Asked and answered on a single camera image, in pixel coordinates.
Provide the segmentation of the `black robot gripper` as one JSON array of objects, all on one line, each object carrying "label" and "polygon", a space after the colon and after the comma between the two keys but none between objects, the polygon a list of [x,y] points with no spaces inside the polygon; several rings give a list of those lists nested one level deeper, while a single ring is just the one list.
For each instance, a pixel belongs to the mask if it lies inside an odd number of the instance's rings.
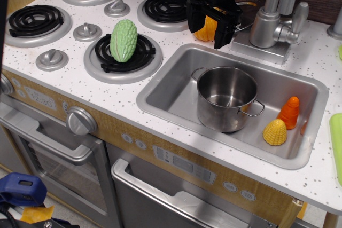
[{"label": "black robot gripper", "polygon": [[214,48],[220,49],[231,42],[242,10],[236,0],[187,0],[186,15],[191,33],[204,27],[206,15],[217,20]]}]

